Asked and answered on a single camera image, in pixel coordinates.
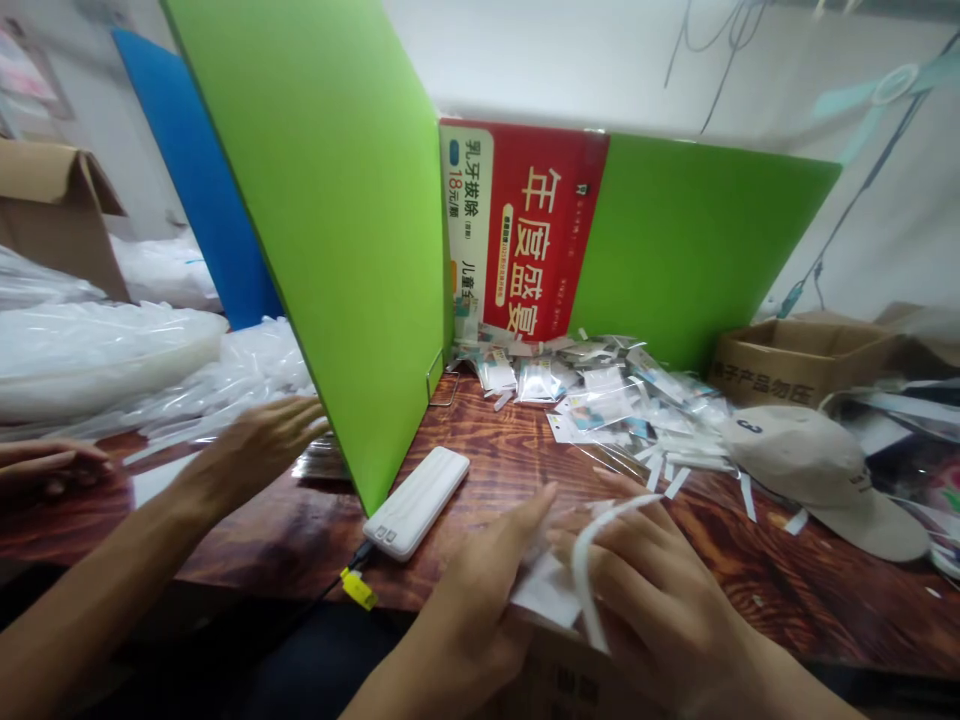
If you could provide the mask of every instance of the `cardboard box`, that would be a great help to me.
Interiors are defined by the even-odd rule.
[[[125,215],[93,155],[0,138],[0,244],[130,302],[104,213]]]
[[[537,628],[520,677],[471,720],[666,718],[613,661],[578,637]]]
[[[720,337],[710,384],[735,405],[804,405],[872,385],[896,336],[857,322],[767,320]]]

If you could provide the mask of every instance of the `blue divider board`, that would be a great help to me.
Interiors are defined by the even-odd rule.
[[[186,63],[126,30],[113,39],[234,330],[283,306]]]

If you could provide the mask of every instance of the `electrical cord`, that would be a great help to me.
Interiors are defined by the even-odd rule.
[[[729,34],[727,37],[727,44],[730,47],[730,58],[727,60],[727,66],[724,68],[723,77],[720,79],[720,85],[717,87],[717,92],[714,95],[713,102],[710,105],[710,112],[707,114],[707,119],[703,123],[703,127],[700,128],[700,134],[706,131],[707,126],[710,124],[710,120],[713,119],[713,113],[717,109],[717,103],[720,101],[720,95],[723,93],[723,88],[727,82],[727,76],[730,74],[730,68],[733,66],[733,61],[737,57],[737,53],[747,47],[757,34],[757,29],[760,27],[760,21],[763,19],[763,12],[766,10],[769,0],[740,0],[727,16],[727,19],[723,21],[723,24],[720,26],[720,29],[717,31],[717,34],[714,35],[706,45],[700,47],[694,47],[690,42],[690,10],[693,7],[693,0],[687,0],[687,8],[683,14],[683,22],[680,25],[680,32],[677,34],[677,42],[673,46],[673,54],[670,56],[670,64],[667,66],[667,74],[663,80],[663,87],[666,88],[670,83],[670,76],[673,73],[673,65],[677,59],[677,52],[680,50],[680,43],[683,42],[685,47],[693,53],[702,53],[706,50],[709,50],[713,45],[720,39],[723,35],[723,31],[730,27]],[[753,23],[753,27],[750,30],[750,33],[744,39],[744,32],[747,29],[747,26],[750,24],[750,18],[752,13],[757,10],[756,20]]]
[[[957,30],[950,40],[947,41],[947,44],[944,45],[943,49],[940,51],[938,57],[946,55],[953,49],[953,46],[956,45],[957,41],[960,40],[960,30]],[[804,285],[807,280],[813,275],[814,287],[817,290],[817,294],[820,297],[820,307],[825,310],[826,305],[823,301],[823,293],[820,291],[820,275],[823,273],[824,269],[824,256],[827,253],[830,245],[833,243],[834,238],[836,238],[837,233],[840,231],[840,228],[843,226],[843,223],[846,221],[847,216],[850,215],[850,211],[853,210],[853,206],[857,204],[857,201],[860,197],[870,189],[873,185],[873,181],[877,179],[877,176],[880,175],[880,171],[883,169],[883,166],[886,164],[887,160],[890,158],[890,155],[893,153],[893,149],[897,146],[897,143],[900,142],[907,129],[913,123],[914,117],[920,111],[920,108],[923,107],[923,103],[926,102],[930,93],[933,91],[933,88],[929,90],[924,90],[913,96],[910,101],[910,106],[907,108],[907,111],[903,114],[903,117],[900,119],[900,123],[897,125],[897,129],[894,131],[893,135],[890,136],[890,139],[887,141],[887,144],[883,148],[883,152],[880,153],[880,157],[877,158],[877,161],[873,164],[873,167],[870,169],[870,172],[867,174],[866,179],[863,181],[863,184],[860,186],[860,189],[857,190],[856,195],[853,196],[853,199],[849,202],[846,209],[843,211],[843,214],[840,216],[840,219],[837,220],[837,224],[833,226],[833,230],[830,232],[830,235],[827,237],[827,241],[823,244],[823,247],[820,248],[820,252],[817,253],[816,258],[814,258],[813,263],[811,263],[809,269],[804,276],[794,283],[793,287],[790,288],[790,292],[787,293],[787,298],[783,301],[781,305],[780,313],[778,317],[786,317],[793,310],[794,305],[796,305],[797,300],[800,299],[800,293],[803,292]]]
[[[362,570],[370,561],[370,556],[375,549],[376,545],[370,540],[365,540],[363,544],[357,548],[350,562],[347,563],[346,569],[349,571]],[[313,600],[298,608],[291,616],[278,622],[277,627],[266,636],[266,639],[257,644],[256,655],[258,657],[265,656],[290,637],[290,635],[303,624],[304,620],[313,614],[313,611],[317,609],[327,595],[333,592],[334,588],[340,584],[340,580],[340,575],[337,574],[333,580],[331,580],[330,584],[323,588],[320,594],[314,597]]]

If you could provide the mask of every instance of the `wood grain surface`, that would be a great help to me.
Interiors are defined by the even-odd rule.
[[[447,391],[442,386],[436,398]],[[408,564],[378,557],[364,571],[381,607],[418,610],[470,533],[551,480],[560,482],[558,506],[608,495],[592,470],[599,463],[591,454],[603,459],[594,446],[557,445],[541,409],[508,404],[495,413],[472,377],[463,378],[453,405],[427,411],[401,480],[437,445],[469,457],[470,472]],[[143,446],[135,434],[101,443],[117,458]],[[171,448],[131,469],[143,472],[196,449]],[[131,512],[132,482],[123,475],[58,502],[5,508],[0,557],[75,563]],[[960,592],[929,563],[884,562],[812,519],[794,537],[782,530],[792,510],[756,490],[754,497],[757,524],[743,510],[739,483],[695,473],[668,505],[754,627],[801,658],[960,679]],[[221,522],[177,577],[307,599],[359,547],[363,520],[349,488],[302,485],[287,473]]]

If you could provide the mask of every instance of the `metal clip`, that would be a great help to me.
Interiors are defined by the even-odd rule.
[[[453,384],[453,395],[450,396],[450,402],[448,403],[435,403],[430,401],[432,393],[430,392],[430,375],[433,374],[433,369],[437,366],[437,360],[443,355],[443,348],[437,350],[437,356],[433,359],[433,362],[430,363],[430,368],[427,370],[427,407],[450,407],[453,405],[454,399],[457,397],[457,388],[460,387],[460,373],[455,370],[445,370],[443,375],[456,375],[457,380]]]

